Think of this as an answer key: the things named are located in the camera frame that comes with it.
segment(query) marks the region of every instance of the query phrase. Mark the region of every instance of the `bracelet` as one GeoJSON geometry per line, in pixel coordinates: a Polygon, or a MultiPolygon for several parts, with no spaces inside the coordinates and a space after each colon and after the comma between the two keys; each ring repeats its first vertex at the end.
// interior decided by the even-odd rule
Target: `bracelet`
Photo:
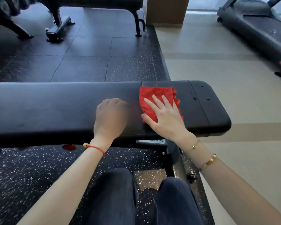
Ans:
{"type": "Polygon", "coordinates": [[[90,144],[88,144],[88,143],[84,143],[82,146],[83,146],[85,149],[87,149],[87,148],[96,148],[96,149],[98,149],[99,151],[101,151],[101,152],[103,153],[102,157],[105,156],[105,152],[104,152],[101,148],[98,148],[98,147],[96,147],[96,146],[92,146],[92,145],[90,145],[90,144]]]}
{"type": "Polygon", "coordinates": [[[205,163],[201,168],[199,168],[199,171],[201,171],[203,168],[205,168],[205,167],[209,166],[210,164],[212,164],[212,162],[215,160],[215,158],[216,158],[216,154],[213,154],[211,159],[207,163],[205,163]]]}
{"type": "Polygon", "coordinates": [[[200,142],[200,140],[198,139],[197,142],[191,147],[191,151],[196,149],[197,144],[200,142]]]}

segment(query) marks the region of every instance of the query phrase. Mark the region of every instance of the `treadmill belt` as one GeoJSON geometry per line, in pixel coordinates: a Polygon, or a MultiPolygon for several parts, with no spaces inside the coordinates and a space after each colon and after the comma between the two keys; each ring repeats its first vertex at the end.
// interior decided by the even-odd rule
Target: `treadmill belt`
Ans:
{"type": "Polygon", "coordinates": [[[243,19],[281,43],[281,21],[268,16],[244,15],[243,19]]]}

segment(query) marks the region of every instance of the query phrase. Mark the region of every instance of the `hand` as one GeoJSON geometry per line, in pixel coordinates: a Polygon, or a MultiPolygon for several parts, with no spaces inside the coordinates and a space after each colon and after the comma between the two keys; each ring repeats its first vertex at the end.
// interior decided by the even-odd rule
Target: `hand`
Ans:
{"type": "Polygon", "coordinates": [[[106,99],[97,106],[94,136],[110,147],[113,140],[123,132],[127,124],[127,102],[120,99],[106,99]]]}
{"type": "Polygon", "coordinates": [[[176,143],[181,137],[187,136],[190,132],[185,128],[176,103],[173,106],[163,95],[163,104],[155,95],[152,96],[156,105],[145,98],[145,102],[153,109],[158,122],[154,122],[148,115],[142,114],[143,120],[160,136],[176,143]]]}

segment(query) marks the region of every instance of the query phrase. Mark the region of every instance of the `person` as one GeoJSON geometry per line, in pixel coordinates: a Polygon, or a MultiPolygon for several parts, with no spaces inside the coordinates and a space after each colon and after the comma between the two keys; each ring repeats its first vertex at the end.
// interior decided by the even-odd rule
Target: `person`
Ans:
{"type": "MultiPolygon", "coordinates": [[[[143,120],[157,134],[175,142],[198,168],[202,168],[202,175],[237,225],[281,225],[281,214],[277,209],[187,131],[174,102],[171,106],[165,96],[162,96],[163,102],[155,96],[153,99],[155,104],[148,99],[145,102],[156,113],[158,122],[146,114],[141,115],[143,120]]],[[[108,150],[126,126],[126,105],[120,99],[107,99],[98,105],[90,145],[100,150],[88,147],[18,225],[70,223],[102,151],[108,150]]],[[[88,202],[85,224],[135,224],[138,191],[126,169],[109,170],[98,178],[90,190],[88,202]]],[[[202,225],[190,187],[182,180],[173,177],[163,180],[152,206],[152,224],[202,225]]]]}

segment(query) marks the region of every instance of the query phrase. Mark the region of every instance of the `treadmill foot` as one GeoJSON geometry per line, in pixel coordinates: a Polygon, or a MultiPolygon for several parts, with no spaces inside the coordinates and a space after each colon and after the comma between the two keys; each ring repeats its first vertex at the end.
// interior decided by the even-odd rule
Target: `treadmill foot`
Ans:
{"type": "Polygon", "coordinates": [[[278,77],[281,77],[281,72],[274,72],[274,74],[278,77]]]}

